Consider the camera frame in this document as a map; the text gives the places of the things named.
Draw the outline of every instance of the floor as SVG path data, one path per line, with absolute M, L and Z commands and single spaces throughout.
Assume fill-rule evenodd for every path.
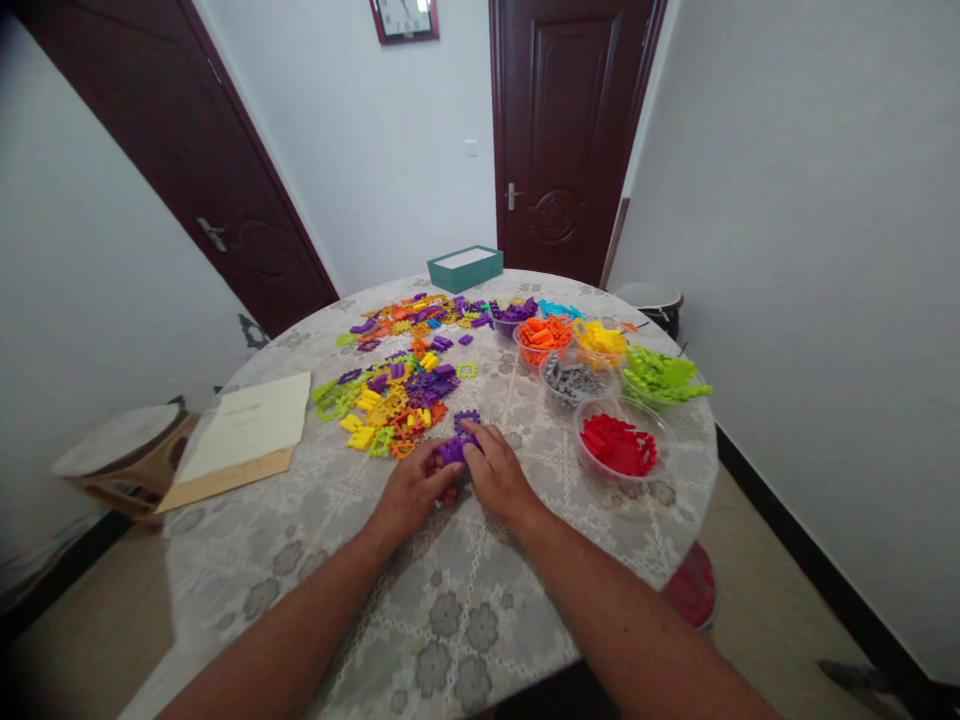
M 723 469 L 701 542 L 720 593 L 710 637 L 747 680 L 787 718 L 875 720 L 814 662 L 863 653 Z M 17 641 L 38 715 L 113 720 L 171 647 L 162 550 L 134 528 Z

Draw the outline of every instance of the round table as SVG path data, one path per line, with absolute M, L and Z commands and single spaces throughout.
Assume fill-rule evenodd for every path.
M 304 370 L 313 373 L 312 387 L 318 387 L 346 370 L 379 362 L 408 346 L 410 337 L 388 338 L 372 353 L 356 345 L 338 347 L 336 339 L 362 322 L 361 313 L 420 292 L 443 291 L 418 275 L 340 300 L 262 349 L 224 392 Z M 602 290 L 542 273 L 507 270 L 464 295 L 471 300 L 533 295 L 573 304 L 587 315 L 646 322 Z M 483 422 L 501 429 L 551 510 L 661 589 L 696 539 L 716 480 L 708 402 L 695 400 L 668 418 L 677 441 L 668 481 L 630 496 L 601 497 L 582 476 L 571 414 L 547 402 L 545 388 L 521 364 L 516 346 L 488 327 L 438 331 L 451 339 L 466 332 L 474 342 L 455 344 L 443 362 L 475 362 L 479 372 L 446 398 L 450 412 L 428 436 L 452 435 L 454 412 L 476 408 Z M 653 323 L 630 339 L 679 352 Z M 212 413 L 205 413 L 200 430 Z M 170 514 L 164 534 L 178 632 L 209 633 L 226 646 L 360 530 L 394 463 L 348 448 L 347 437 L 339 423 L 320 422 L 311 405 L 287 473 Z M 317 622 L 324 622 L 322 608 Z M 456 506 L 434 513 L 377 581 L 308 717 L 459 717 L 578 657 L 521 548 L 485 516 L 468 486 Z

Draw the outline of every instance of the dark red door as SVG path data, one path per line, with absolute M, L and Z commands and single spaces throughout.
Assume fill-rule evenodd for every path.
M 276 336 L 336 300 L 336 292 L 219 59 L 204 50 L 209 38 L 188 3 L 42 0 L 19 3 L 17 11 L 237 297 Z
M 505 262 L 599 285 L 636 130 L 654 0 L 492 6 Z

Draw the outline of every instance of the bowl of orange blocks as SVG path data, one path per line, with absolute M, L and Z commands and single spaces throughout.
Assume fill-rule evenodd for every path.
M 544 320 L 532 317 L 517 325 L 513 341 L 520 351 L 520 359 L 529 367 L 538 370 L 554 350 L 561 357 L 570 343 L 573 333 L 566 321 L 551 315 Z

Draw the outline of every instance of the hand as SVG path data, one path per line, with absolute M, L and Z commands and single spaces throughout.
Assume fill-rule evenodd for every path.
M 384 543 L 388 554 L 423 527 L 434 502 L 464 470 L 463 463 L 443 466 L 437 448 L 449 438 L 425 440 L 390 473 L 380 501 L 364 531 Z
M 483 508 L 513 530 L 518 518 L 543 507 L 527 482 L 520 461 L 494 425 L 477 425 L 463 420 L 463 426 L 477 438 L 481 453 L 473 445 L 463 446 L 463 457 L 473 476 L 473 487 Z

